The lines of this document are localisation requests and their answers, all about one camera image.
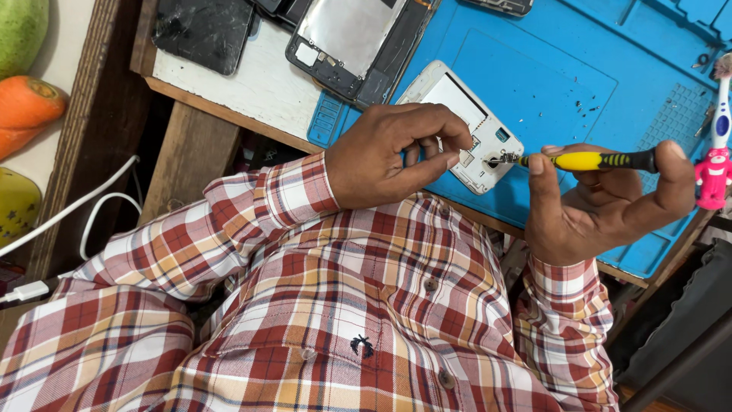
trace hand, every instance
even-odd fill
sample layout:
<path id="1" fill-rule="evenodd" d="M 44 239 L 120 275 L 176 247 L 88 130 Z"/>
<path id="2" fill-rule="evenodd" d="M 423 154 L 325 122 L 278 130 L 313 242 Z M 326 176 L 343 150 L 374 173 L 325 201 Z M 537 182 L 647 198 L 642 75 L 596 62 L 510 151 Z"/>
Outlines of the hand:
<path id="1" fill-rule="evenodd" d="M 420 146 L 425 159 L 417 162 Z M 468 126 L 444 105 L 371 106 L 326 150 L 325 165 L 338 204 L 366 209 L 401 202 L 458 164 L 460 149 L 471 147 Z"/>
<path id="2" fill-rule="evenodd" d="M 638 173 L 629 169 L 576 172 L 577 187 L 560 196 L 556 170 L 545 155 L 613 151 L 580 143 L 544 147 L 542 152 L 529 158 L 526 242 L 549 265 L 574 265 L 631 244 L 694 208 L 694 166 L 672 141 L 656 148 L 658 186 L 645 196 Z"/>

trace gold ring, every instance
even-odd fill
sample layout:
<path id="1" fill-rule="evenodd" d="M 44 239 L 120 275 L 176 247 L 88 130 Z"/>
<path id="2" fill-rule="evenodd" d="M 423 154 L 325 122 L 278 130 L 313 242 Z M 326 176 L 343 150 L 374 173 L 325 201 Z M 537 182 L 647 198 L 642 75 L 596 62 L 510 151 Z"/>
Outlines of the gold ring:
<path id="1" fill-rule="evenodd" d="M 603 189 L 602 183 L 595 183 L 594 185 L 587 186 L 588 189 L 590 189 L 590 192 L 597 193 Z"/>

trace orange carrot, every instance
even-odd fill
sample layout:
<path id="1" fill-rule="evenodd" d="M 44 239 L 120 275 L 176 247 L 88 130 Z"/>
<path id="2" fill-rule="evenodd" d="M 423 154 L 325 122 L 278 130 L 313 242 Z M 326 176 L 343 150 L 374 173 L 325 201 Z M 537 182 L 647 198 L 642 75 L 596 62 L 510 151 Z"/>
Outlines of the orange carrot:
<path id="1" fill-rule="evenodd" d="M 43 80 L 14 76 L 0 81 L 0 159 L 25 146 L 65 109 L 59 91 Z"/>

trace man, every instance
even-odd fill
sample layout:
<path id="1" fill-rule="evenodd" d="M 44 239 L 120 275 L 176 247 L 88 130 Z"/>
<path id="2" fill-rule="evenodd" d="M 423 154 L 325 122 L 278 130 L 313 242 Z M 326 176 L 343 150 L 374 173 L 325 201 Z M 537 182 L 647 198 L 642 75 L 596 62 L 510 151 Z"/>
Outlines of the man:
<path id="1" fill-rule="evenodd" d="M 471 145 L 444 106 L 376 106 L 324 154 L 214 181 L 204 201 L 114 237 L 21 319 L 0 406 L 616 410 L 594 257 L 689 213 L 692 164 L 666 141 L 655 193 L 618 169 L 576 174 L 561 198 L 533 155 L 531 272 L 512 315 L 485 228 L 415 193 Z M 196 337 L 184 302 L 221 282 L 231 294 Z"/>

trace embroidered logo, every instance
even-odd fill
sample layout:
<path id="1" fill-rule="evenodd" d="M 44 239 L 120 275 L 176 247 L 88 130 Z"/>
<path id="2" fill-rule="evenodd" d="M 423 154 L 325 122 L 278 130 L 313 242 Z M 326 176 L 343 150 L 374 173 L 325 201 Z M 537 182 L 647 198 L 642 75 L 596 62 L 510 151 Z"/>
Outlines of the embroidered logo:
<path id="1" fill-rule="evenodd" d="M 359 354 L 359 343 L 364 344 L 364 359 L 370 358 L 373 355 L 373 345 L 371 344 L 371 342 L 368 341 L 367 337 L 364 338 L 361 335 L 359 335 L 359 337 L 357 338 L 353 338 L 351 340 L 351 349 L 353 349 L 354 353 L 357 355 Z"/>

